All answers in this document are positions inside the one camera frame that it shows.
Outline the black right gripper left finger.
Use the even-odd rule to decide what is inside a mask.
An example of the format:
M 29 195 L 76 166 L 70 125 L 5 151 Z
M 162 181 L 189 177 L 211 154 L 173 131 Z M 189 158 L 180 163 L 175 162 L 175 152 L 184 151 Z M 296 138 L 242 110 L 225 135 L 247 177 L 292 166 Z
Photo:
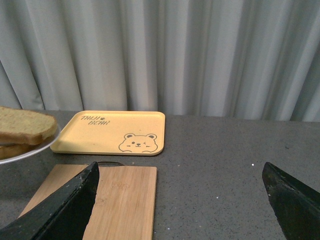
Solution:
M 81 240 L 95 204 L 100 172 L 93 162 L 30 211 L 0 230 L 2 240 Z

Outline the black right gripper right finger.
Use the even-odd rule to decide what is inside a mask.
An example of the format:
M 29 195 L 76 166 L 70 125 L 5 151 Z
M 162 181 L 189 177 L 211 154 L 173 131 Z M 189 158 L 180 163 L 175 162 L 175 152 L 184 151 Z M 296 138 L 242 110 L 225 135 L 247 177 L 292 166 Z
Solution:
M 287 240 L 320 238 L 320 193 L 266 162 L 262 180 L 281 230 Z

